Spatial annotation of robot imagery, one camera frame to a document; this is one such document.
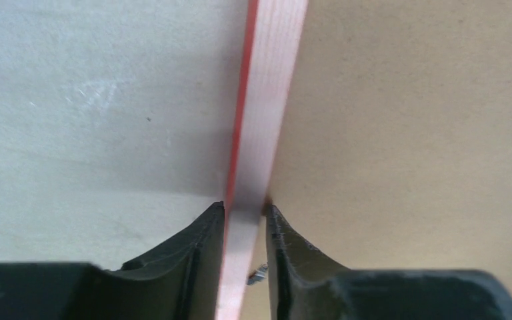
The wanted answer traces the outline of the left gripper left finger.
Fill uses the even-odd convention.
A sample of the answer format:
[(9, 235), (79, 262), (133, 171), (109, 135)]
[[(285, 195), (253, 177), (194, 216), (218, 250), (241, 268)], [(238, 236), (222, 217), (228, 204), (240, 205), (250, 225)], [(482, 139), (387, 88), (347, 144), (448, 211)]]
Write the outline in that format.
[(0, 319), (213, 319), (225, 208), (115, 271), (90, 263), (0, 263)]

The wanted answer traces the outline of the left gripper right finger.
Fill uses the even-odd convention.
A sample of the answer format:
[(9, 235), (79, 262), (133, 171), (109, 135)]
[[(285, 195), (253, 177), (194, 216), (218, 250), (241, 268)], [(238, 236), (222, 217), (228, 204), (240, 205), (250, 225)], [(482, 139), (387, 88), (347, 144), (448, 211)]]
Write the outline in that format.
[(512, 297), (472, 269), (350, 269), (265, 208), (273, 319), (512, 319)]

